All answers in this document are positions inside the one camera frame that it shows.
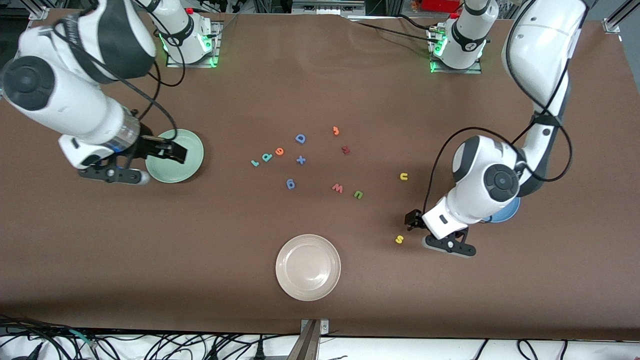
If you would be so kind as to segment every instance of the wire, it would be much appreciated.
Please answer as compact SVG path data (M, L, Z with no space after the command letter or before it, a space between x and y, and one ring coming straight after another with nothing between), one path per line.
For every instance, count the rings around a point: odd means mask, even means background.
M99 337L97 339L101 339L101 340L102 339L114 339L114 340L118 340L118 341L135 341L135 340L140 340L140 339L144 338L145 336L154 336L154 335L146 335L145 334L145 335L140 335L140 336L137 336L137 337L131 338L131 339L122 339L122 338L118 338L117 336L107 335L107 336L101 336L101 337Z
M513 141L512 141L511 143L515 143L516 141L518 141L518 140L519 140L519 139L520 139L524 134L526 134L526 133L529 131L529 129L530 129L533 125L534 125L534 123L533 123L533 122L530 122L530 123L529 123L529 125L528 125L527 127L525 127L525 129L524 129L524 130L522 130L522 132L521 132L518 136L516 136L516 138L515 138L515 139L513 139Z
M138 95L142 96L147 101L151 102L156 108L158 108L158 110L160 110L166 116L166 118L171 123L171 126L173 127L173 136L171 138L169 138L169 139L166 139L166 141L167 142L173 141L178 136L178 125L175 123L175 120L173 119L171 114L169 114L169 112L166 111L165 108L162 105L160 105L156 100L153 100L149 95L145 94L142 90L137 88L135 85L133 85L130 82L128 82L127 80L121 78L118 74L115 74L115 72L113 70L109 69L109 67L106 64L101 63L98 59L94 58L91 54L87 53L82 47L76 45L71 40L69 40L66 36L64 36L61 33L59 33L58 30L56 30L56 26L58 24L60 24L61 22L62 22L62 19L57 20L53 24L53 26L51 27L51 31L53 31L53 33L56 34L57 37L61 38L62 40L64 40L64 42L69 44L70 47L73 47L76 51L81 53L83 56L89 58L94 64L96 64L96 65L100 66L101 68L103 68L104 70L106 70L114 78L119 80L121 83L126 85L131 90L135 91Z
M398 17L401 17L404 20L407 20L411 25L415 26L416 28L423 29L423 30L429 29L429 26L420 25L417 22L413 21L413 19L411 19L409 16L406 16L405 14L402 14L402 13L398 14Z
M244 349L240 354L238 354L238 356L236 356L236 360L240 359L240 357L242 355L244 355L245 352L247 352L251 347L246 347L246 349Z
M396 31L396 30L391 30L391 29L385 29L385 28L381 28L379 26L375 26L375 25L370 25L370 24L364 24L363 22L356 22L356 24L362 25L362 26L367 26L368 28L374 28L374 29L378 29L378 30L382 30L382 31L387 31L389 33L394 33L394 34L398 34L398 35L402 35L404 37L410 37L410 38L416 38L416 39L420 39L420 40L424 40L427 42L436 42L436 39L430 39L430 38L425 38L425 37L418 37L416 35L411 35L411 34L407 34L407 33L401 33L400 31Z
M518 340L518 342L516 343L516 346L518 347L518 352L520 353L520 355L522 355L522 357L524 357L526 360L533 360L531 359L529 356L526 356L524 354L524 352L522 351L522 347L521 344L525 343L527 344L527 346L529 347L529 350L531 351L531 354L533 355L533 359L538 360L538 355L536 354L535 350L533 350L533 347L531 346L531 344L529 343L528 340L525 339L520 339Z
M9 339L9 340L5 341L4 343L0 344L0 348L5 346L6 344L10 343L11 341L16 340L17 338L19 338L21 336L23 336L23 335L14 335L11 339Z
M175 350L174 350L173 352L170 352L167 356L164 356L164 357L163 357L163 360L167 360L167 359L171 358L171 355L174 355L174 354L176 354L176 353L180 352L180 349L181 349L182 347L186 347L186 346L191 346L191 345L198 344L198 343L192 343L192 344L189 344L190 342L192 342L192 341L193 341L194 339L196 339L196 338L202 338L202 335L196 335L196 336L193 336L192 338L190 338L190 339L188 339L187 341L183 342L183 343L182 343L182 344L180 344L177 348L175 348Z
M560 360L564 360L564 353L566 352L566 348L569 347L569 340L563 340L564 345L562 346L562 351L560 351Z
M266 340L269 340L269 339L280 338L280 337L282 337L282 336L290 336L290 335L299 335L299 334L279 334L279 335L269 336L269 337L267 337L267 338L262 338L261 340L262 340L262 341L266 341ZM250 348L252 345L257 344L259 341L260 341L260 340L255 340L255 341L252 341L252 342L250 342L250 343L247 343L246 345L243 345L243 346L241 346L241 347L239 347L239 348L235 349L234 351L232 351L231 353L229 353L227 356L223 357L223 358L222 358L222 360L227 360L228 358L230 358L230 357L231 357L231 355L235 354L236 352L238 352L238 351L240 351L240 350L242 350L242 349L245 349L245 348Z
M158 76L157 79L157 84L156 84L156 92L154 93L153 96L153 100L157 100L158 95L160 94L160 87L162 85L161 80L161 75L160 75L160 67L158 66L158 62L154 60L154 67L156 68L156 74ZM142 112L142 114L140 114L140 116L138 117L138 120L142 121L142 119L145 118L145 115L149 112L149 110L151 110L151 107L153 106L153 103L150 102L149 105L147 105L147 108L145 109L145 111Z
M104 347L102 347L102 345L100 344L100 341L103 341L105 344L109 345L109 348L111 348L111 351L113 351L113 356L109 354L109 352ZM109 342L109 340L96 338L95 343L98 345L98 347L100 347L100 349L105 354L107 354L108 357L112 358L113 360L120 360L120 356L118 355L118 352L116 351L115 347L113 347L113 345Z
M482 343L482 345L480 345L480 348L478 349L478 352L476 353L476 357L474 357L474 360L480 359L480 355L482 354L482 350L484 350L484 347L486 346L486 344L488 342L489 342L489 339L484 339L484 342Z
M177 338L179 338L181 336L182 335L176 335L172 340L176 340ZM167 340L167 342L164 345L161 345L163 340ZM154 346L152 346L149 349L149 351L147 352L146 356L144 357L144 360L156 358L158 353L160 353L160 350L162 350L163 347L169 345L170 343L172 343L172 341L169 341L169 335L167 335L166 337L161 336L160 340L157 343L155 343ZM153 355L151 355L151 357L149 357L149 354L151 354L151 351L156 347L156 345L158 346L158 349L156 350L156 352L154 352Z

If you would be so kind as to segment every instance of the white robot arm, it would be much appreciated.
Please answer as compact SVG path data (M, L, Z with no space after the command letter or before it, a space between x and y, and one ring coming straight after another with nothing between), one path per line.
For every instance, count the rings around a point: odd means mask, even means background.
M185 12L180 0L132 0L151 16L169 56L176 63L191 64L211 53L211 20Z
M434 55L452 69L469 68L482 54L498 10L496 0L466 0L459 18L439 24L446 37Z
M467 227L500 211L516 196L529 195L542 186L540 178L546 176L570 92L566 64L586 10L582 0L524 3L502 53L510 76L534 102L524 146L518 149L485 136L473 136L462 143L452 164L456 186L433 209L425 213L414 210L405 218L409 229L431 231L423 239L424 246L473 256L475 248L465 243Z
M178 46L198 44L198 49L173 49L181 51L185 60L199 60L201 42L194 37L193 21L179 1L156 1L154 11L164 14L158 16L166 20L163 29L171 35L161 33L167 38L180 39ZM184 31L189 24L192 31ZM185 38L172 33L177 28ZM155 55L152 37L129 0L101 1L94 9L69 15L53 27L25 31L16 59L3 69L0 86L6 100L20 112L63 134L58 143L80 176L145 184L149 180L146 172L118 167L116 158L151 155L183 163L186 150L152 136L128 109L104 95L99 85L146 75Z

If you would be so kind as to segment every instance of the green led light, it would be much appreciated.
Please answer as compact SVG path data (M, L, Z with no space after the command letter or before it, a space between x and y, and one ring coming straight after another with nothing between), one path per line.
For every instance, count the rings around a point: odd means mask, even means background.
M201 36L201 37L198 38L198 41L200 41L200 46L202 46L202 50L209 51L209 48L211 47L211 43L207 42L205 44L205 42L203 40L207 40L207 37Z
M164 42L164 39L162 38L162 35L160 35L160 41L162 42L162 48L164 49L164 51L166 53L168 53L169 50L166 49L166 43Z

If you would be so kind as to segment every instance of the black cable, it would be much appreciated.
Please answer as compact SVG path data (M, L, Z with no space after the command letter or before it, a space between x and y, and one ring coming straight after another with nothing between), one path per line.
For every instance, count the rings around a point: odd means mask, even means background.
M566 352L566 348L569 347L569 340L563 340L564 345L562 347L562 351L560 351L560 360L564 360L564 353Z
M82 343L82 345L80 345L80 348L78 349L78 353L77 353L77 354L76 354L76 356L74 357L74 360L77 360L78 358L81 358L81 359L82 359L81 352L82 352L82 349L84 348L84 346L85 346L85 345L86 345L86 343L85 343L85 342L83 342L83 343Z
M196 338L201 338L201 337L202 337L202 335L196 335L196 336L193 336L193 337L192 337L192 338L190 338L190 339L187 339L187 341L185 341L185 342L183 342L182 344L178 345L178 347L177 347L177 348L175 348L175 350L174 350L173 352L170 352L167 356L164 356L164 357L163 357L163 360L167 360L167 359L171 358L171 356L172 356L172 355L174 355L174 354L176 354L177 352L179 352L179 350L180 350L182 347L187 347L187 346L191 346L191 345L198 344L198 343L191 343L191 342L192 342L194 339L196 339Z
M425 37L418 37L416 35L411 35L411 34L407 34L407 33L401 33L400 31L396 31L396 30L391 30L391 29L385 29L385 28L381 28L379 26L375 26L375 25L370 25L370 24L364 24L363 22L359 22L356 21L356 24L360 24L362 26L367 26L368 28L374 28L374 29L378 29L378 30L382 30L382 31L387 31L389 33L393 33L393 34L398 34L398 35L402 35L404 37L410 37L410 38L416 38L416 39L420 39L420 40L424 40L427 42L437 42L436 39L430 39L430 38L425 38Z
M9 320L9 321L11 321L11 322L13 322L15 325L12 325L12 326L15 326L15 327L20 328L20 329L27 330L29 332L32 332L32 333L36 334L36 335L39 335L41 338L43 338L45 340L47 340L49 343L51 343L51 345L53 345L56 348L56 350L58 352L58 357L60 358L60 360L62 360L62 355L63 354L67 358L67 360L73 360L71 358L71 356L69 356L69 353L56 340L51 338L46 333L44 333L44 332L42 332L40 330L36 330L36 329L34 329L32 327L28 327L27 325L25 325L25 323L22 323L18 319L14 319L14 318L11 318L11 317L6 316L6 315L0 315L0 316L5 318L5 319L7 319L7 320Z
M14 335L11 339L5 341L4 343L0 344L0 348L2 348L3 346L5 346L6 344L10 343L13 340L16 340L19 337L22 337L23 335Z
M216 340L214 341L214 346L211 348L209 353L205 356L205 359L218 360L218 353L220 353L220 351L223 348L225 348L226 346L228 346L232 342L237 342L237 343L241 343L241 344L244 344L244 345L249 344L249 343L245 343L243 341L236 340L240 336L241 335L239 335L239 334L234 334L234 335L231 335L229 338L227 338L225 335L220 334L216 338ZM218 343L218 338L222 338L222 341L220 343Z
M269 340L269 339L274 339L274 338L281 338L282 336L291 336L291 335L299 335L299 334L279 334L279 335L273 335L273 336L269 336L267 338L263 338L263 341ZM232 351L230 354L228 354L227 356L223 357L222 360L227 360L228 358L231 357L231 355L235 354L236 352L245 349L245 348L250 348L253 344L258 343L258 341L260 340L256 340L256 341L252 341L250 343L247 343L246 345L243 345L237 349L235 349L234 351Z
M525 129L524 129L524 130L522 130L522 132L521 132L518 136L516 136L516 138L515 138L515 139L513 139L513 141L512 141L511 143L515 143L516 141L518 141L518 140L519 140L519 139L520 139L524 134L526 134L526 133L529 131L529 129L530 129L533 125L534 125L534 123L533 123L533 122L529 123L529 125L528 125L527 127L525 127Z
M138 6L140 6L141 8L147 9L146 6L142 5L142 3L139 2L138 0L133 0L133 1L135 1L136 4L138 4ZM166 26L164 26L162 21L160 21L160 19L158 19L157 16L153 12L147 12L147 13L149 15L151 15L152 18L154 18L154 20L156 21L156 24L159 24L160 26L162 26L162 28L164 29L164 33L165 34L169 34L169 30L167 30ZM162 84L164 86L168 86L170 88L173 88L173 87L176 87L176 86L182 84L182 80L184 80L184 75L185 75L185 73L187 71L187 69L186 69L187 66L184 63L184 55L182 54L182 50L180 49L180 46L175 46L175 48L178 49L178 53L180 54L180 62L182 63L182 75L180 75L180 79L178 80L178 82L176 82L175 84L167 84L167 83L164 83L164 82L160 81L159 77L156 79L156 77L153 76L150 72L147 73L147 75L149 75L152 79L155 79L156 81L160 82L160 84Z
M153 347L151 347L151 349L149 349L149 351L147 352L147 356L145 356L144 360L151 360L151 359L155 359L157 357L157 355L160 353L160 350L162 350L163 347L169 345L170 343L173 342L173 340L176 340L177 338L181 337L182 335L176 335L173 339L171 339L171 341L169 341L169 336L167 336L166 338L162 338L156 343L154 344ZM162 345L162 341L163 340L167 340L167 342ZM151 357L148 357L148 355L151 353L151 350L153 350L156 345L158 346L158 349L156 350L156 352L154 352L153 355L151 355Z
M409 16L406 16L405 14L402 14L402 13L398 14L398 17L401 17L404 20L407 20L411 25L415 26L416 28L423 29L423 30L429 29L429 26L420 25L417 22L413 21L413 19L411 19Z
M245 352L249 351L250 348L251 347L246 347L246 349L244 349L240 354L238 354L238 356L236 356L236 360L240 359L240 357L244 355Z
M131 339L122 339L122 338L119 338L117 336L106 335L106 336L100 336L99 339L114 339L114 340L118 340L118 341L134 341L134 340L140 340L140 339L144 338L145 336L154 336L154 335L145 334L145 335L140 335L140 336L137 336L137 337L131 338Z
M102 344L100 344L100 341L103 341L105 344L109 345L109 348L111 348L111 351L113 351L113 356L104 347L102 347ZM105 354L107 354L108 357L112 358L113 360L120 360L120 355L118 355L118 352L116 351L115 347L113 347L113 345L109 342L109 340L95 338L95 343L98 344L98 347L100 347L100 349Z
M260 338L258 339L258 349L256 349L255 351L255 356L253 357L253 360L265 360L266 358L267 357L264 355L264 341L262 340L262 334L260 334Z
M182 349L180 349L178 352L183 352L183 351L188 351L188 352L189 352L189 355L191 356L191 359L190 359L190 360L193 360L193 351L191 351L191 349L190 349L190 348L182 348Z
M522 351L522 348L521 348L521 344L522 343L527 344L527 346L529 347L529 350L531 351L531 354L533 355L533 359L531 359L530 357L528 357L528 356L526 356L524 354L524 352ZM531 346L531 344L529 343L528 340L520 339L516 343L516 346L518 347L518 352L520 353L520 355L522 355L522 357L524 357L526 360L538 360L538 355L536 354L535 350L533 350L533 347Z
M474 360L480 359L480 355L482 354L482 350L484 350L484 347L486 346L486 344L488 342L489 342L489 339L484 339L484 342L482 343L482 345L480 345L480 348L478 349L478 352L476 353L476 356L474 357Z
M518 352L520 353L520 355L522 355L522 357L524 357L526 360L532 360L530 357L526 356L524 354L524 352L522 351L522 347L521 347L522 343L527 344L527 346L529 347L529 350L531 351L531 354L533 355L533 360L538 360L538 355L536 354L535 350L533 350L533 346L531 346L531 344L529 343L529 340L526 340L526 339L520 339L516 343L516 346L518 347ZM566 348L568 346L569 346L569 341L568 340L563 340L562 351L560 351L560 360L564 360L564 353L566 352Z
M126 85L128 88L130 88L131 90L135 91L138 95L142 96L143 98L145 98L147 101L151 102L156 108L158 108L158 110L160 110L165 116L166 118L169 120L169 122L171 123L171 126L173 127L173 136L169 139L167 139L167 142L171 142L173 141L177 136L178 136L178 125L175 123L175 120L173 119L173 117L171 116L171 114L169 114L169 112L162 106L160 105L157 101L153 100L149 95L145 94L142 90L140 90L138 87L136 87L135 85L133 85L132 83L128 82L127 80L121 78L118 74L116 74L114 71L112 71L111 69L109 69L109 67L106 64L101 63L98 59L94 58L91 54L87 53L82 47L76 45L75 43L73 43L71 40L69 40L66 36L62 35L61 33L58 32L58 30L56 30L56 26L58 24L60 24L62 22L62 20L57 20L53 26L51 27L51 31L53 31L54 34L56 34L57 37L61 38L62 40L64 40L64 42L66 42L67 44L69 44L70 47L73 47L76 51L78 51L79 53L81 53L83 56L87 57L89 60L91 60L94 64L102 67L104 70L106 70L108 73L110 73L114 78L116 78L118 81L120 81L121 83L123 83L124 85Z
M158 95L160 94L160 87L162 85L162 82L161 82L161 75L160 75L160 67L158 66L158 62L155 60L154 60L154 67L156 68L156 74L158 76L158 79L156 84L156 92L154 93L153 100L157 100ZM145 111L143 111L142 114L140 114L140 116L138 117L138 120L142 121L142 119L145 118L145 115L149 112L149 110L151 110L152 106L153 106L153 103L150 102L149 105L147 105L147 108L145 108Z

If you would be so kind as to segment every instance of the brown paper tablecloth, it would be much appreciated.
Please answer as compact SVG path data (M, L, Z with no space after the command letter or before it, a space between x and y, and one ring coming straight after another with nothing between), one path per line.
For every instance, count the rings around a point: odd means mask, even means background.
M375 23L420 35L400 20ZM640 98L618 37L597 22L569 71L569 174L524 198L509 222L472 226L471 259L423 249L426 232L404 229L450 134L484 126L513 138L528 124L531 104L500 60L510 25L493 27L483 73L462 76L429 73L420 40L341 17L240 15L217 69L189 69L161 90L206 146L202 169L181 184L81 179L57 133L0 102L2 312L77 327L296 332L301 318L329 318L348 335L640 338ZM146 106L122 85L104 91ZM170 128L156 109L145 123ZM430 204L453 185L452 153L471 135L445 151ZM285 154L262 162L277 147ZM566 154L558 136L550 174ZM305 233L329 239L342 260L338 285L316 302L290 298L275 278L280 247Z

